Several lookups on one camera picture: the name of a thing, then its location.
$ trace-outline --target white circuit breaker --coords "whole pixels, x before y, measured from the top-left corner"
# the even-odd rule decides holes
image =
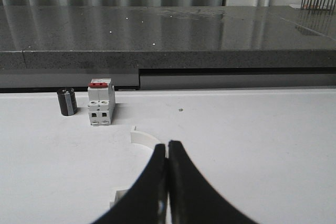
[[[92,79],[88,87],[89,119],[93,126],[110,125],[116,98],[111,79]]]

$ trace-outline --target black capacitor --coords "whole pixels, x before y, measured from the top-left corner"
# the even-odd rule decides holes
[[[74,115],[77,112],[75,90],[73,88],[62,88],[57,90],[59,107],[62,115]]]

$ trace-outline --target gray countertop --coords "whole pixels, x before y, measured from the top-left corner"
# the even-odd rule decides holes
[[[287,6],[7,6],[0,69],[336,67],[335,17]]]

